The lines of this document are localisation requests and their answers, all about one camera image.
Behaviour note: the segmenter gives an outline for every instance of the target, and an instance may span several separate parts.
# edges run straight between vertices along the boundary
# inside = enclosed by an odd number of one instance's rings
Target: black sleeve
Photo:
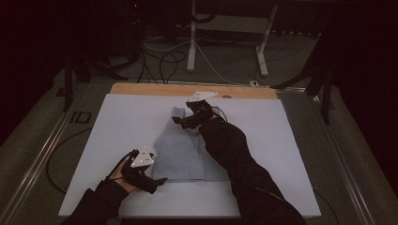
[[[96,191],[88,189],[73,213],[62,225],[100,225],[118,216],[122,201],[129,193],[114,181],[101,181]]]
[[[245,134],[220,118],[199,127],[206,149],[224,167],[240,215],[250,225],[301,225],[305,220],[288,203],[268,171],[252,158]]]

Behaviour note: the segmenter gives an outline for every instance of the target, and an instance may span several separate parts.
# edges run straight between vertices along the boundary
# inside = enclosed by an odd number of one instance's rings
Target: black jacket
[[[303,225],[299,212],[288,203],[268,171],[252,158],[245,134],[216,118],[199,128],[206,149],[224,167],[231,179],[242,220],[247,225]],[[88,189],[79,205],[62,224],[105,224],[117,217],[126,190],[115,182],[101,182],[96,191]]]

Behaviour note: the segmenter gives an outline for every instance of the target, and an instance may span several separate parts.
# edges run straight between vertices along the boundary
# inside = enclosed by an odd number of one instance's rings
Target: person
[[[228,173],[243,224],[306,224],[297,209],[284,199],[268,171],[252,158],[246,136],[238,127],[213,116],[198,129],[209,154]],[[121,202],[138,190],[120,178],[122,166],[111,180],[101,181],[95,191],[88,189],[62,225],[106,224],[107,219],[117,217]]]

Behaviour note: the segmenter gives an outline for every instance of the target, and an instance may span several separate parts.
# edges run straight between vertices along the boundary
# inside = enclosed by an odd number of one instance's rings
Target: folded fabric
[[[185,117],[185,109],[174,107],[172,116]],[[168,177],[167,182],[229,180],[225,169],[207,152],[199,131],[183,129],[172,116],[155,141],[157,157],[152,178]]]

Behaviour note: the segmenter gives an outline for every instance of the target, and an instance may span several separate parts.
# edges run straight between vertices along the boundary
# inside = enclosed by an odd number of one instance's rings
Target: floor
[[[301,35],[271,35],[265,51],[269,76],[264,78],[259,75],[254,51],[261,37],[213,32],[203,32],[201,37],[197,42],[199,51],[196,53],[195,71],[187,72],[187,58],[184,58],[189,49],[187,36],[170,40],[149,34],[144,45],[148,69],[142,74],[141,83],[249,85],[249,81],[258,81],[260,85],[275,85],[299,75],[317,41],[316,37]],[[121,60],[118,57],[113,62],[117,64]],[[136,63],[118,73],[128,77],[127,82],[135,83],[141,68],[142,65]],[[91,72],[93,78],[90,83],[74,81],[74,104],[68,112],[62,112],[64,99],[56,96],[59,88],[63,87],[61,71],[54,79],[54,87],[1,146],[2,224],[57,224],[63,220],[57,215],[64,198],[62,191],[67,189],[73,176],[103,98],[117,82],[95,69]],[[308,81],[278,91],[322,213],[321,217],[306,218],[307,223],[398,224],[398,200],[341,100],[339,90],[332,89],[331,124],[325,125],[319,115],[317,98],[303,93]],[[70,120],[74,112],[91,113],[92,116],[87,123],[75,123]],[[46,159],[35,168],[35,176],[28,177],[32,184],[24,185],[22,179],[38,155]],[[46,172],[61,191],[49,182]],[[10,206],[14,206],[14,213],[9,212]],[[174,220],[134,222],[191,224]],[[219,221],[203,221],[211,222],[217,224]],[[109,224],[119,223],[120,219],[109,221]]]

